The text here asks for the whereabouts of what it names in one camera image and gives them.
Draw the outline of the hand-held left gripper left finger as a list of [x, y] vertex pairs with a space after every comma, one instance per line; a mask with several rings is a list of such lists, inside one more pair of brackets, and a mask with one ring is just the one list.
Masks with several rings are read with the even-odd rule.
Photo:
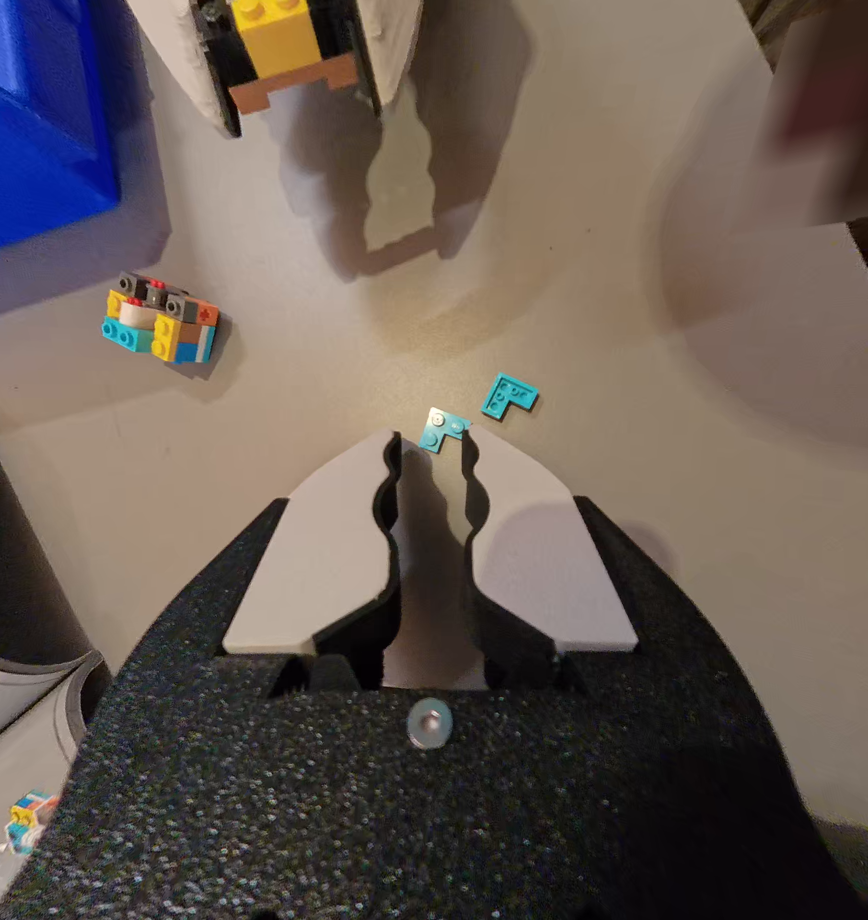
[[373, 432], [291, 493], [222, 640], [229, 654], [348, 654], [398, 632], [402, 436]]

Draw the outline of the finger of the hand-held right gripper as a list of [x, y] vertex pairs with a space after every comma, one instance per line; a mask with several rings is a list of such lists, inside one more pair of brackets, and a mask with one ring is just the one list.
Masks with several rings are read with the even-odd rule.
[[358, 79], [358, 94], [373, 115], [396, 100], [417, 45], [422, 1], [348, 2], [347, 29]]
[[129, 1], [128, 8], [187, 98], [226, 137], [240, 137], [239, 114], [222, 96], [200, 37], [196, 1]]

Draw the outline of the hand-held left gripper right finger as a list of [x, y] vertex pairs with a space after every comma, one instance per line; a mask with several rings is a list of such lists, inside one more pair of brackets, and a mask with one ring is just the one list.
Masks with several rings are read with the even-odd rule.
[[483, 652], [633, 651], [635, 629], [571, 490], [480, 425], [464, 433], [463, 476]]

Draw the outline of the yellow and brown brick assembly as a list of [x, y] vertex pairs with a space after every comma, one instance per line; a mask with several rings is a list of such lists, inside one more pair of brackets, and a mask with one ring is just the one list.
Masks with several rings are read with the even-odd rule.
[[377, 106], [356, 2], [195, 1], [197, 39], [228, 130], [282, 89], [358, 87]]

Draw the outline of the turquoise brick plate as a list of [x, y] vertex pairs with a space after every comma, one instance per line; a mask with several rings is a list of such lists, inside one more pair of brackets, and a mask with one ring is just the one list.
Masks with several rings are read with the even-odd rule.
[[432, 407], [418, 441], [418, 446], [432, 454], [439, 454], [447, 438], [461, 441], [463, 434], [472, 426], [472, 421], [464, 419], [443, 409]]
[[531, 411], [540, 396], [539, 390], [510, 374], [497, 374], [488, 390], [481, 412], [488, 418], [502, 421], [510, 407]]

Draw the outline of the grey desk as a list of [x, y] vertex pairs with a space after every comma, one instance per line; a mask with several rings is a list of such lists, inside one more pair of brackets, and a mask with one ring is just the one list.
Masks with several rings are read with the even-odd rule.
[[[765, 93], [748, 23], [425, 18], [420, 242], [368, 251], [364, 104], [231, 140], [161, 72], [118, 164], [162, 207], [0, 248], [0, 455], [120, 663], [0, 918], [868, 918], [810, 813], [868, 811], [868, 274], [841, 224], [733, 231], [737, 167], [664, 195], [695, 103]], [[103, 338], [122, 271], [220, 309], [210, 363]], [[531, 411], [482, 414], [499, 373]], [[571, 490], [633, 651], [483, 652], [432, 407]], [[392, 643], [227, 653], [291, 493], [379, 430]]]

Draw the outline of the blue storage bin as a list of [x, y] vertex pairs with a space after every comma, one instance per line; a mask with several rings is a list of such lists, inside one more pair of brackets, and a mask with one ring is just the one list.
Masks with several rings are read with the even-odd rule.
[[120, 195], [90, 5], [0, 1], [0, 248]]

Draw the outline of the multicoloured brick model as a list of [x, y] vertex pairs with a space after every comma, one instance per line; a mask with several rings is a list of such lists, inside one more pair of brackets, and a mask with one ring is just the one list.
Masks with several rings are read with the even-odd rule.
[[210, 363], [221, 321], [213, 303], [169, 282], [122, 271], [106, 296], [101, 332], [122, 349], [171, 365]]

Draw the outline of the brick instruction booklet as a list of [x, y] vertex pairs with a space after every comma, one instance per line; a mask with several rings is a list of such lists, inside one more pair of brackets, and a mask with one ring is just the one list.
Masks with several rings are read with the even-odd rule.
[[9, 848], [10, 808], [61, 797], [109, 680], [0, 462], [0, 900], [32, 855]]

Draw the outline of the small turquoise yellow brick piece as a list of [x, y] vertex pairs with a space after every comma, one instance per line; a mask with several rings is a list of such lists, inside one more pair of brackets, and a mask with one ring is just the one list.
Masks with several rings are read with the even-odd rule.
[[31, 855], [59, 804], [58, 795], [50, 795], [39, 789], [24, 794], [12, 804], [10, 820], [5, 825], [9, 848], [15, 854]]

